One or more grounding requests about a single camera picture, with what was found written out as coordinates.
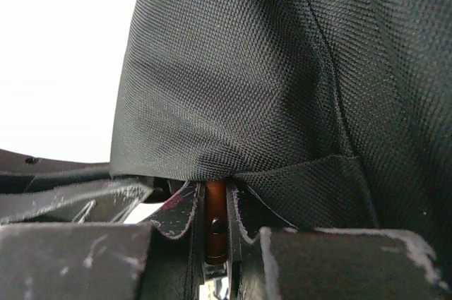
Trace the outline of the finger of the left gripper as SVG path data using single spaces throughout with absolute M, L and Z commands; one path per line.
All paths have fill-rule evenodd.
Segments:
M 1 151 L 1 223 L 118 222 L 140 203 L 166 199 L 165 183 L 111 177 L 107 163 L 67 162 Z

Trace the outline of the brown leather wallet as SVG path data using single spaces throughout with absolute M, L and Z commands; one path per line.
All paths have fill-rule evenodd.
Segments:
M 205 261 L 221 265 L 227 260 L 227 201 L 223 180 L 208 181 L 204 198 Z

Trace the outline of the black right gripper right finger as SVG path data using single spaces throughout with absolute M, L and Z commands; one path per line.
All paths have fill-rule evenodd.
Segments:
M 393 229 L 301 230 L 227 188 L 231 299 L 447 299 L 433 248 Z

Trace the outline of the black student backpack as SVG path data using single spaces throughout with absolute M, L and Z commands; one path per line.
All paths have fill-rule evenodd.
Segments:
M 137 0 L 110 171 L 408 229 L 451 281 L 451 0 Z

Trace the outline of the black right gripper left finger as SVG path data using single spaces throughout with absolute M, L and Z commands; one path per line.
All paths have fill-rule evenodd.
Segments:
M 197 299 L 204 188 L 187 183 L 138 224 L 1 228 L 2 299 Z

